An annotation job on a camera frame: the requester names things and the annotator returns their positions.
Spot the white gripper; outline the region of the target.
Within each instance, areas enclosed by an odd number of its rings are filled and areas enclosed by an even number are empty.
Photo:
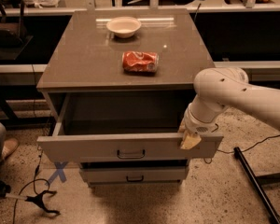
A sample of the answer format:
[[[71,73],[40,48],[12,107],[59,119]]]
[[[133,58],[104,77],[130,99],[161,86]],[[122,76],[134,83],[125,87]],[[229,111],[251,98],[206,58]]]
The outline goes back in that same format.
[[[183,133],[181,149],[192,149],[196,147],[201,141],[201,134],[211,133],[217,129],[214,122],[205,123],[196,119],[190,108],[188,107],[184,113],[178,131]]]

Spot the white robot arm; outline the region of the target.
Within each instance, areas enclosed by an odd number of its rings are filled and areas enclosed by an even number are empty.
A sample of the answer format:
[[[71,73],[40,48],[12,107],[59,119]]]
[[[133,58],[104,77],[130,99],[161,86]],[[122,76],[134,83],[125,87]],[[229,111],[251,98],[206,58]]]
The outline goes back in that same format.
[[[234,107],[280,131],[280,90],[251,85],[241,68],[207,68],[193,82],[196,96],[181,122],[182,149],[202,142],[203,131],[215,127],[217,117]]]

